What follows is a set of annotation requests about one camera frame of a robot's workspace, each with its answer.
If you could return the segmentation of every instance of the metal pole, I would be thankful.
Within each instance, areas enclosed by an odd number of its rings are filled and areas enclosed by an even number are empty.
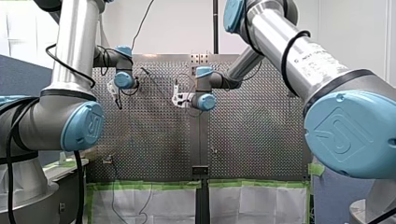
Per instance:
[[[213,0],[213,53],[219,54],[219,0]]]

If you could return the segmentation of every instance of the white wall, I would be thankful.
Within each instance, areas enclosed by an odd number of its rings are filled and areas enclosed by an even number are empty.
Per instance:
[[[132,45],[150,0],[107,5],[104,30],[110,47]],[[190,54],[213,51],[212,0],[154,1],[134,53]]]
[[[104,30],[111,47],[132,44],[150,0],[118,0],[104,13]],[[219,0],[219,53],[239,54],[247,46],[239,35],[223,28],[226,0]],[[298,26],[318,36],[318,0],[297,0]],[[155,1],[136,40],[134,53],[213,52],[212,0]]]
[[[320,0],[318,42],[346,66],[368,68],[389,80],[390,1]]]
[[[0,1],[0,54],[52,67],[45,48],[56,42],[58,25],[33,1]]]

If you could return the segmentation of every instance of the gray panel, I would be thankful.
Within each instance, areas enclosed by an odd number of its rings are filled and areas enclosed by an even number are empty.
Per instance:
[[[98,143],[96,160],[89,166],[89,181],[115,178],[114,167],[102,159],[114,155],[117,179],[182,180],[191,179],[190,119],[185,110],[172,105],[173,84],[177,74],[190,72],[190,55],[134,56],[134,74],[140,89],[134,96],[122,96],[118,110],[106,84],[115,75],[110,69],[93,76],[93,92],[105,110],[106,123]],[[147,76],[140,68],[148,69]],[[187,76],[178,76],[181,91],[190,89]]]
[[[226,71],[236,57],[210,55],[209,63]],[[239,90],[215,94],[218,105],[209,121],[210,178],[307,178],[303,104],[287,96],[281,75],[267,60]]]
[[[236,55],[208,55],[207,62],[226,71],[235,59]],[[206,58],[199,63],[206,64]],[[310,153],[303,141],[303,107],[299,99],[287,96],[271,64],[263,61],[259,74],[240,90],[216,90],[218,106],[210,121],[206,113],[189,117],[170,101],[177,74],[190,74],[192,65],[196,61],[190,55],[134,56],[141,88],[135,96],[122,96],[121,111],[106,90],[115,71],[101,77],[95,70],[98,83],[93,91],[104,106],[106,124],[89,181],[115,178],[114,167],[102,164],[108,155],[114,155],[118,179],[188,180],[192,165],[208,163],[210,178],[307,177]],[[142,66],[152,75],[146,76]],[[179,76],[179,81],[181,91],[191,89],[187,76]]]

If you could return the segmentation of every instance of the blue joint cap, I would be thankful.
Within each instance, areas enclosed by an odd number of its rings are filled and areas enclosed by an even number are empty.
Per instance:
[[[25,95],[0,96],[0,106],[11,103],[16,100],[19,100],[21,98],[25,98],[25,97],[28,97],[28,96],[25,96]]]
[[[224,9],[224,29],[228,33],[238,30],[244,9],[244,0],[228,0]]]
[[[131,89],[134,79],[126,72],[118,72],[114,77],[114,84],[120,89]]]
[[[195,72],[195,77],[206,77],[209,75],[212,75],[213,73],[213,68],[209,66],[200,66],[197,67],[196,72]]]
[[[198,109],[209,111],[216,107],[216,97],[213,94],[205,93],[198,98]]]
[[[116,51],[118,51],[121,54],[124,54],[128,57],[132,58],[132,49],[127,46],[127,45],[119,45],[116,47]]]
[[[316,101],[305,117],[305,139],[341,175],[396,178],[396,102],[368,91],[337,91]]]
[[[102,107],[89,101],[79,106],[69,117],[61,136],[64,151],[78,151],[93,147],[98,141],[105,117]]]

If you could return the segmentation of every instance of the white cloth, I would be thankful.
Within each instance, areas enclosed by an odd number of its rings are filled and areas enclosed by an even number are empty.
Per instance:
[[[211,188],[211,223],[305,224],[306,194],[306,188]]]

